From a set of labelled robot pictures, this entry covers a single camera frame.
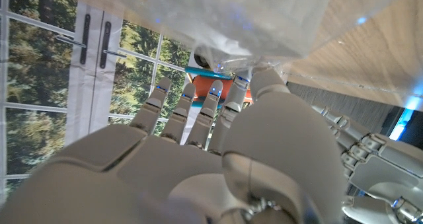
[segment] robotic hand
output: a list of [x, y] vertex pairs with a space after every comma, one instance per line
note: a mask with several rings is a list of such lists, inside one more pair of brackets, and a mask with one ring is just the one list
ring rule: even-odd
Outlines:
[[329, 107], [314, 105], [341, 148], [344, 175], [370, 197], [346, 197], [343, 211], [362, 223], [423, 223], [423, 151], [370, 133]]
[[[179, 145], [194, 87], [184, 88], [157, 137], [171, 85], [163, 78], [129, 126], [96, 131], [36, 170], [4, 205], [0, 223], [338, 223], [346, 181], [325, 119], [273, 69], [254, 74], [254, 104], [240, 112], [248, 83], [249, 72], [238, 74], [207, 152], [221, 82]], [[366, 144], [377, 149], [372, 142], [380, 140], [369, 136]]]

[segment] orange object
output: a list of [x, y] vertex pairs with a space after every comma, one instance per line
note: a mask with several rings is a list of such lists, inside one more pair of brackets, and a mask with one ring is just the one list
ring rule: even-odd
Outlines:
[[[229, 92], [229, 89], [231, 88], [231, 85], [233, 82], [232, 80], [214, 79], [209, 77], [203, 77], [201, 75], [198, 75], [197, 77], [195, 77], [194, 81], [192, 82], [196, 86], [196, 97], [206, 97], [212, 83], [215, 80], [222, 81], [223, 90], [222, 90], [222, 94], [220, 95], [220, 99], [226, 99], [227, 93]], [[244, 102], [252, 102], [250, 90], [247, 91]]]

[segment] plastic sheet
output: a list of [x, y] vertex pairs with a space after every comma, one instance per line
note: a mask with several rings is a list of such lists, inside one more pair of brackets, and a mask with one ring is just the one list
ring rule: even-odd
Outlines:
[[193, 38], [215, 71], [308, 56], [392, 0], [122, 0], [143, 18]]

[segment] forest backdrop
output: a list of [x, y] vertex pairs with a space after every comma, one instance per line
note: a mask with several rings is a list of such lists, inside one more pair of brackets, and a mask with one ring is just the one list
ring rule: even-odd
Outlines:
[[[50, 25], [75, 31], [76, 0], [10, 0], [9, 10]], [[10, 19], [9, 61], [7, 64], [7, 102], [67, 107], [69, 68], [72, 66], [70, 44], [55, 40], [56, 33]], [[120, 46], [153, 59], [160, 35], [124, 21]], [[180, 67], [188, 65], [190, 51], [183, 45], [163, 38], [161, 61]], [[134, 115], [148, 97], [154, 64], [128, 56], [116, 62], [110, 113]], [[161, 113], [167, 118], [183, 89], [184, 73], [158, 65], [155, 81], [167, 76], [172, 87]], [[64, 144], [66, 114], [7, 108], [7, 174], [30, 173]], [[112, 123], [128, 120], [110, 118]], [[158, 123], [157, 132], [165, 123]], [[8, 190], [20, 184], [8, 180]]]

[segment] glass door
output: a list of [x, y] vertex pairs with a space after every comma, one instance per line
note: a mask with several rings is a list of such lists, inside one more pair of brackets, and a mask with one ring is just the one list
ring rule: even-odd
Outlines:
[[63, 146], [129, 123], [166, 76], [155, 133], [163, 129], [188, 81], [189, 49], [76, 0], [0, 6], [0, 204]]
[[123, 20], [107, 114], [109, 124], [128, 124], [162, 77], [172, 81], [155, 134], [160, 134], [176, 106], [186, 81], [190, 50], [180, 42]]
[[0, 205], [89, 133], [103, 19], [76, 0], [0, 0]]

